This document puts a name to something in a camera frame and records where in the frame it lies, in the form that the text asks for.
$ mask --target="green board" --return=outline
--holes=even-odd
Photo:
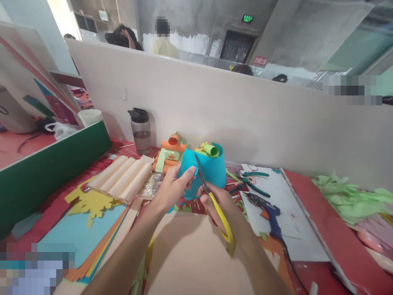
[[[111,147],[101,121],[1,170],[0,239]]]

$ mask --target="bottle cap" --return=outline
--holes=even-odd
[[[133,108],[132,111],[128,111],[131,116],[131,121],[135,123],[146,123],[149,121],[149,114],[143,110],[138,108]]]

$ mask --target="gray water bottle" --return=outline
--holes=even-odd
[[[149,114],[145,110],[138,108],[128,112],[131,116],[131,128],[136,151],[138,154],[147,155],[151,152]]]

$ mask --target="green-handled pliers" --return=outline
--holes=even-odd
[[[251,183],[251,181],[248,179],[249,176],[266,176],[268,177],[269,174],[267,173],[262,173],[262,172],[245,172],[245,173],[240,173],[240,177],[243,179],[243,181],[249,185],[250,187],[252,187],[255,191],[259,192],[262,196],[265,197],[270,197],[270,195],[268,193],[265,193],[264,191],[260,190],[259,188],[257,188],[255,185],[253,185]]]

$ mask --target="plastic bag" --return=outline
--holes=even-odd
[[[54,137],[57,141],[60,141],[74,133],[78,132],[82,127],[70,124],[63,124],[60,122],[47,124],[45,129],[50,132],[54,132]]]

